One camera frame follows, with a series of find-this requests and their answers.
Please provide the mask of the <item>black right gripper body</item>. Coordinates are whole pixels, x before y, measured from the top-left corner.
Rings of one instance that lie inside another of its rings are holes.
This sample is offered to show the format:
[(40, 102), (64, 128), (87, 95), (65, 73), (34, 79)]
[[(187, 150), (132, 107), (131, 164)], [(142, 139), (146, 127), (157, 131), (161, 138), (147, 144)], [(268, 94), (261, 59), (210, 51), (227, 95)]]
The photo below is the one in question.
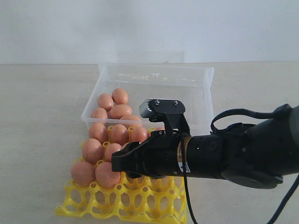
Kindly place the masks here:
[(154, 179), (165, 176), (183, 176), (181, 140), (187, 142), (188, 134), (175, 132), (172, 138), (165, 130), (152, 131), (150, 137), (141, 144), (143, 175)]

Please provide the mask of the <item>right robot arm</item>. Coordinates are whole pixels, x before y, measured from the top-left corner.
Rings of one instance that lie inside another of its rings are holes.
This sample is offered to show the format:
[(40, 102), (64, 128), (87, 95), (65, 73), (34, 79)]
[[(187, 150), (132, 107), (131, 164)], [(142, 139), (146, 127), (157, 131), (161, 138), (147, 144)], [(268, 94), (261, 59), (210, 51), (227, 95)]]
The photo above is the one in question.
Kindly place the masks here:
[(271, 113), (231, 109), (224, 118), (245, 115), (261, 123), (235, 123), (225, 129), (211, 125), (209, 135), (191, 136), (185, 107), (163, 101), (150, 105), (142, 117), (163, 122), (143, 143), (131, 142), (112, 155), (112, 170), (130, 178), (182, 176), (227, 180), (256, 189), (273, 189), (285, 175), (299, 171), (299, 109), (283, 105)]

